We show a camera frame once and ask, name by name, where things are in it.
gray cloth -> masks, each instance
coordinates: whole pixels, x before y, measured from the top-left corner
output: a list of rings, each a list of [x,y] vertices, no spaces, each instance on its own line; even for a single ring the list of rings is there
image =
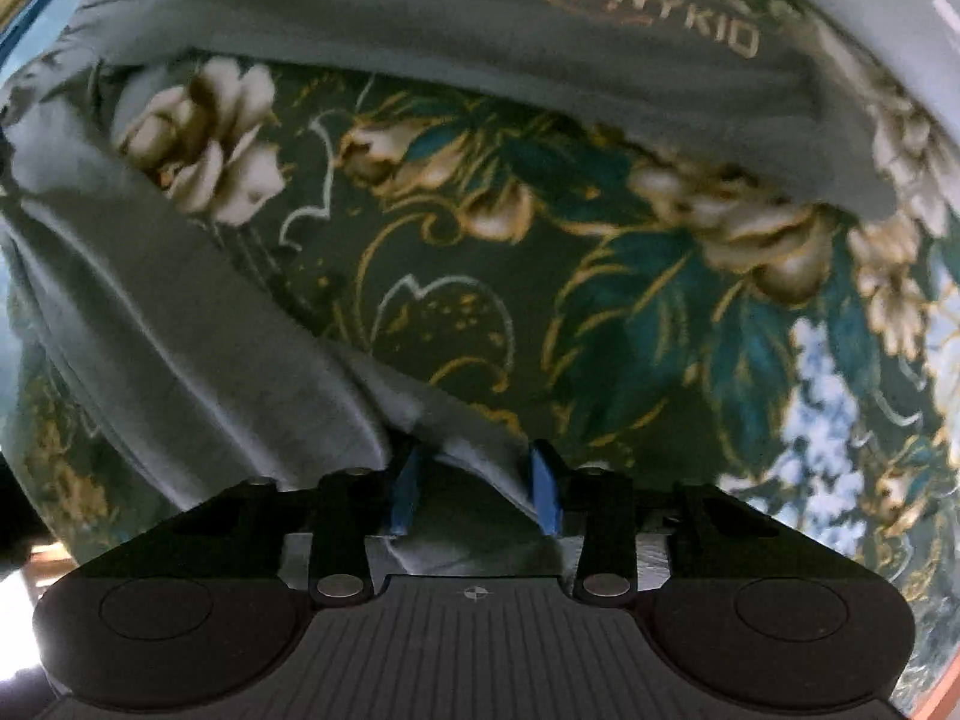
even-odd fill
[[[894,194],[872,168],[869,122],[769,23],[754,25],[713,0],[646,0],[642,10],[620,0],[613,14],[606,4],[615,0],[577,0],[584,12],[576,14],[573,0],[549,1],[555,6],[86,0],[48,81],[95,59],[139,66],[189,49],[381,71],[514,98],[621,127],[643,143],[735,162],[798,200],[874,218],[893,210]],[[700,20],[704,12],[712,16]],[[714,39],[721,16],[724,30],[734,20],[742,25],[733,41],[740,52],[730,35]],[[743,46],[754,34],[757,53],[747,59]]]
[[[5,250],[48,354],[109,440],[179,507],[251,475],[299,488],[341,467],[382,467],[395,428],[497,494],[484,500],[454,474],[427,496],[394,560],[412,572],[544,572],[556,555],[531,521],[520,443],[440,391],[318,341],[234,272],[114,152],[99,73],[189,49],[341,65],[711,146],[797,196],[829,196],[844,165],[870,172],[869,153],[843,147],[844,128],[859,124],[821,115],[824,81],[775,36],[747,60],[683,20],[628,26],[542,0],[86,0],[54,50],[11,83],[2,121]],[[860,189],[876,196],[876,186]],[[506,536],[477,536],[479,521],[506,523]]]

teal leaf print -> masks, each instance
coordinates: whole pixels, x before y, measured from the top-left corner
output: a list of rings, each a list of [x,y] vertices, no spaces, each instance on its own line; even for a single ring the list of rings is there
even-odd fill
[[[904,480],[908,483],[902,486],[905,508],[931,496],[944,498],[952,493],[956,484],[954,475],[949,472],[946,449],[942,445],[934,446],[927,436],[911,437],[907,441],[904,459],[894,468],[904,471]]]
[[[530,186],[541,210],[569,232],[608,235],[651,218],[649,205],[629,188],[630,151],[595,146],[582,130],[512,139],[500,153]]]
[[[683,231],[625,232],[587,256],[544,346],[560,432],[601,446],[655,418],[696,361],[716,281]]]
[[[724,452],[748,472],[766,469],[779,448],[794,385],[789,336],[795,319],[793,311],[756,298],[746,281],[733,286],[714,313],[704,394]]]
[[[827,340],[837,371],[851,393],[861,399],[880,386],[880,342],[867,323],[846,241],[845,235],[833,240],[832,268],[816,308],[827,324]]]
[[[436,127],[429,127],[410,143],[404,159],[408,162],[414,162],[419,159],[428,159],[434,156],[445,146],[449,146],[457,138],[464,134],[467,127],[464,124],[438,124]]]
[[[509,100],[429,84],[416,84],[414,88],[416,91],[405,90],[386,100],[376,117],[383,121],[432,119],[435,124],[451,124],[473,130],[523,127],[538,117],[538,111],[534,108]]]
[[[950,214],[949,234],[937,244],[940,261],[954,284],[960,284],[960,223]]]

round pad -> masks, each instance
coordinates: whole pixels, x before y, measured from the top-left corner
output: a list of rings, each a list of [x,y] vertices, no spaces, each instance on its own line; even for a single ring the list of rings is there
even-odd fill
[[[212,611],[210,591],[189,579],[134,579],[114,587],[100,606],[110,630],[143,641],[187,635]]]
[[[298,632],[279,579],[90,579],[69,575],[34,615],[50,676],[101,707],[157,710],[248,685]]]
[[[680,672],[738,702],[834,709],[893,688],[913,615],[880,579],[670,579],[654,636]]]
[[[847,622],[843,599],[806,579],[761,579],[748,584],[736,594],[736,613],[759,634],[781,641],[817,641]]]

printed logo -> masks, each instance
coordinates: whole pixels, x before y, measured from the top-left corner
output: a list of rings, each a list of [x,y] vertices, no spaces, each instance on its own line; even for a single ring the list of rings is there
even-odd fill
[[[474,604],[477,603],[477,601],[483,601],[488,595],[491,595],[491,591],[478,584],[474,584],[474,586],[464,590],[464,597],[469,598]]]
[[[545,0],[579,16],[614,20],[624,25],[666,23],[753,59],[760,53],[760,30],[745,20],[688,0]]]

black mount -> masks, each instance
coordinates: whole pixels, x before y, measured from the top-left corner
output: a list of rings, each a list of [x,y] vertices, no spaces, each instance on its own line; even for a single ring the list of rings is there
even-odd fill
[[[341,471],[294,493],[250,480],[88,562],[37,607],[45,668],[85,701],[122,709],[241,688],[315,614],[374,599],[364,539],[407,532],[427,454],[400,437],[384,471]],[[889,696],[914,625],[877,575],[715,488],[634,490],[615,473],[568,469],[545,442],[530,458],[544,537],[583,534],[573,598],[630,613],[691,683],[775,712]],[[671,578],[638,592],[635,537],[663,529]],[[313,536],[306,593],[277,579],[284,537],[302,532]]]

